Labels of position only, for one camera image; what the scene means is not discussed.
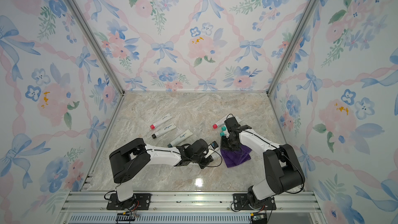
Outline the purple cloth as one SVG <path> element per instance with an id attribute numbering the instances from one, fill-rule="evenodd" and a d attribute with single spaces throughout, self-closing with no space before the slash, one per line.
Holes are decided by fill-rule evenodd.
<path id="1" fill-rule="evenodd" d="M 221 155 L 223 157 L 223 160 L 225 161 L 227 168 L 233 168 L 250 160 L 251 151 L 252 150 L 249 147 L 242 145 L 241 150 L 239 151 L 221 149 Z"/>

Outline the white tube black cap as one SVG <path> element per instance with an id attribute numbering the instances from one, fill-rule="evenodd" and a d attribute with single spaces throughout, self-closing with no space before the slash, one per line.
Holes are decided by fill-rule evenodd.
<path id="1" fill-rule="evenodd" d="M 205 156 L 206 158 L 212 158 L 212 159 L 217 159 L 219 157 L 221 157 L 220 154 L 220 147 L 216 148 L 216 149 L 210 149 L 208 154 Z"/>

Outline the white toothpaste tube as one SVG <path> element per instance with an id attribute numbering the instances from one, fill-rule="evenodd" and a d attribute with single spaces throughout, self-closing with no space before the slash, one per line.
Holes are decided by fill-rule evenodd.
<path id="1" fill-rule="evenodd" d="M 241 119 L 240 119 L 239 117 L 236 117 L 236 120 L 237 120 L 238 123 L 241 122 Z M 223 125 L 223 126 L 221 127 L 221 130 L 222 130 L 222 131 L 226 131 L 226 130 L 227 130 L 226 126 Z"/>

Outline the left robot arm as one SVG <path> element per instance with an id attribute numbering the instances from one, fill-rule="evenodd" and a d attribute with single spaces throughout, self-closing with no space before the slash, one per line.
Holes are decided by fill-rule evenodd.
<path id="1" fill-rule="evenodd" d="M 124 202 L 133 197 L 133 186 L 129 181 L 145 166 L 185 167 L 192 163 L 204 169 L 213 162 L 211 154 L 217 148 L 217 142 L 208 144 L 203 139 L 176 147 L 157 147 L 146 144 L 142 138 L 134 139 L 109 155 L 114 183 L 117 184 L 117 199 Z"/>

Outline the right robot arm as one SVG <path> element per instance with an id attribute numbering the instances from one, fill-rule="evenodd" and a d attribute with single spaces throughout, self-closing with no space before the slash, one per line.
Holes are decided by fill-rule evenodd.
<path id="1" fill-rule="evenodd" d="M 225 155 L 240 156 L 231 160 L 235 164 L 246 161 L 251 151 L 263 157 L 265 179 L 248 188 L 250 205 L 259 208 L 273 196 L 305 185 L 305 176 L 293 147 L 274 143 L 248 125 L 240 125 L 237 119 L 228 115 L 224 121 L 221 136 L 221 151 Z"/>

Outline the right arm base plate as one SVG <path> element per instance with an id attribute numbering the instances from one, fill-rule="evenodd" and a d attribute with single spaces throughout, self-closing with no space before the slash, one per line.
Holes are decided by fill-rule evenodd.
<path id="1" fill-rule="evenodd" d="M 271 211 L 276 210 L 276 203 L 274 197 L 268 197 L 258 200 L 252 193 L 233 194 L 232 206 L 235 211 L 263 210 Z"/>

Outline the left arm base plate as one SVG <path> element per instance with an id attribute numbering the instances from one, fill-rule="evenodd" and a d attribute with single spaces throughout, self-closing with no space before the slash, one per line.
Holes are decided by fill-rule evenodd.
<path id="1" fill-rule="evenodd" d="M 149 210 L 149 204 L 152 194 L 134 194 L 133 197 L 120 201 L 115 192 L 109 192 L 104 196 L 107 201 L 107 210 L 138 210 L 147 211 Z"/>

